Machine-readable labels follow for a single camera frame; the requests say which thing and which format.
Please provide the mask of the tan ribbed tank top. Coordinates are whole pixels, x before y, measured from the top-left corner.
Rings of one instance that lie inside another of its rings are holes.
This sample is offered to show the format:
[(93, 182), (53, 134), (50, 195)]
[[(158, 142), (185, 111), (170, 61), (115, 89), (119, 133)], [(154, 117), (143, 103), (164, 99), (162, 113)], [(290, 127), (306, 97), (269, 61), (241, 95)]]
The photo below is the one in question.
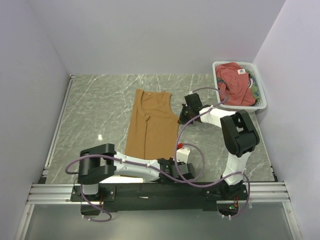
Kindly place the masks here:
[(124, 154), (143, 160), (174, 157), (178, 116), (171, 108), (172, 94), (137, 89)]

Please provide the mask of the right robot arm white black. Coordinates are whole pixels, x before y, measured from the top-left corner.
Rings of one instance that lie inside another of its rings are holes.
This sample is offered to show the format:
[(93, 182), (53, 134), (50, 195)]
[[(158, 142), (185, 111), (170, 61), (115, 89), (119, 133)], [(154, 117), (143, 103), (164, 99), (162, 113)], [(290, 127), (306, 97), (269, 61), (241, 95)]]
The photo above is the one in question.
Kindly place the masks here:
[(197, 93), (184, 97), (185, 103), (180, 112), (179, 124), (186, 127), (195, 121), (220, 127), (228, 158), (221, 181), (216, 184), (218, 194), (226, 200), (249, 188), (244, 185), (247, 161), (260, 143), (258, 132), (245, 110), (227, 111), (212, 105), (203, 105)]

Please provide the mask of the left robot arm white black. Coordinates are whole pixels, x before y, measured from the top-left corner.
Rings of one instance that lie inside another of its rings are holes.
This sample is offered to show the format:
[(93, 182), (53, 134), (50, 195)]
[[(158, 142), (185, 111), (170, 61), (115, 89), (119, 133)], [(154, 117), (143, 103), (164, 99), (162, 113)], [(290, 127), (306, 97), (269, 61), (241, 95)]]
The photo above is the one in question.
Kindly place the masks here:
[(187, 180), (196, 177), (191, 163), (178, 162), (172, 158), (144, 160), (115, 151), (111, 143), (87, 148), (80, 152), (77, 182), (83, 186), (82, 195), (88, 201), (96, 200), (100, 195), (99, 183), (114, 175), (142, 178), (146, 182), (170, 183), (174, 179)]

